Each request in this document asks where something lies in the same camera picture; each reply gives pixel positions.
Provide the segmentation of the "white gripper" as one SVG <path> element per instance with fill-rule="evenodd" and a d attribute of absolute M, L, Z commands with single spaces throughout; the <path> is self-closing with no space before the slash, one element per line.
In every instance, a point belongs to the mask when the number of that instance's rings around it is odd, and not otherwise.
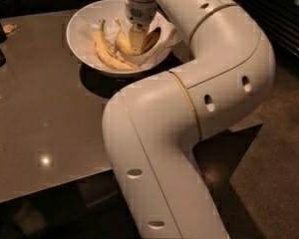
<path fill-rule="evenodd" d="M 143 51 L 148 26 L 155 17 L 156 8 L 155 0 L 125 0 L 125 14 L 133 24 L 129 29 L 129 39 L 135 55 Z"/>

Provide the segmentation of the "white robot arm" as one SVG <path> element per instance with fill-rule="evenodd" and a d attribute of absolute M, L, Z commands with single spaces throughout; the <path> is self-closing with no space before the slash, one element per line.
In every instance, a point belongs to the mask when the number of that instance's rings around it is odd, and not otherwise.
<path fill-rule="evenodd" d="M 272 46 L 232 0 L 127 3 L 158 4 L 193 54 L 106 105 L 105 147 L 129 210 L 143 239 L 230 239 L 192 149 L 263 102 L 275 76 Z"/>

